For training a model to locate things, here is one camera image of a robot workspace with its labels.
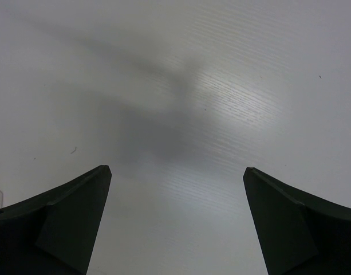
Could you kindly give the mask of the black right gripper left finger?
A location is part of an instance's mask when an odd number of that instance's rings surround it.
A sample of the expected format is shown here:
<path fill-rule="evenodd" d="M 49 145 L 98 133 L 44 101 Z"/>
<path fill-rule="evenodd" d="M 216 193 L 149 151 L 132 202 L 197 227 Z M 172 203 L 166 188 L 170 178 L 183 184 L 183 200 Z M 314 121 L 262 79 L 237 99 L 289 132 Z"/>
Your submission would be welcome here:
<path fill-rule="evenodd" d="M 111 184 L 100 165 L 0 209 L 0 274 L 86 274 Z"/>

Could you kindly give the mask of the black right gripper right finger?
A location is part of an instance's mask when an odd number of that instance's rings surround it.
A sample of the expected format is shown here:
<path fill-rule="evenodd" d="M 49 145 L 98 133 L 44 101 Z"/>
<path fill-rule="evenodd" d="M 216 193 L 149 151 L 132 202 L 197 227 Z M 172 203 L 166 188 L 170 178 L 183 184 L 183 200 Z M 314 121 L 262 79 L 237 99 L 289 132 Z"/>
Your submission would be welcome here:
<path fill-rule="evenodd" d="M 268 274 L 351 274 L 351 209 L 246 168 L 244 187 Z"/>

